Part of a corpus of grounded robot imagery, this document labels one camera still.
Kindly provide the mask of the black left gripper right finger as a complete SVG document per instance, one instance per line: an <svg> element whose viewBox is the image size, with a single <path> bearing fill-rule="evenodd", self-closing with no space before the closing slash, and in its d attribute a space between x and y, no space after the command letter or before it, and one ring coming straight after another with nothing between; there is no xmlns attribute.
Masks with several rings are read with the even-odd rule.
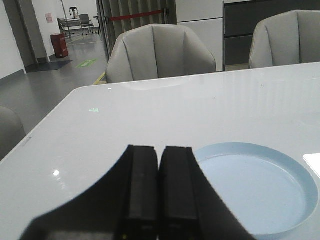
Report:
<svg viewBox="0 0 320 240"><path fill-rule="evenodd" d="M252 240L211 186L190 147L168 146L159 167L161 240Z"/></svg>

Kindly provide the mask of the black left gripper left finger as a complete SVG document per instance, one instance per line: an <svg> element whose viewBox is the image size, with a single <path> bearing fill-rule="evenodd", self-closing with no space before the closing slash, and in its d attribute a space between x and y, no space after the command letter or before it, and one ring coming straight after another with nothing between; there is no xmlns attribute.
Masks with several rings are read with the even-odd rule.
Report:
<svg viewBox="0 0 320 240"><path fill-rule="evenodd" d="M31 221L22 240L154 240L158 219L158 158L150 146L129 145L86 191Z"/></svg>

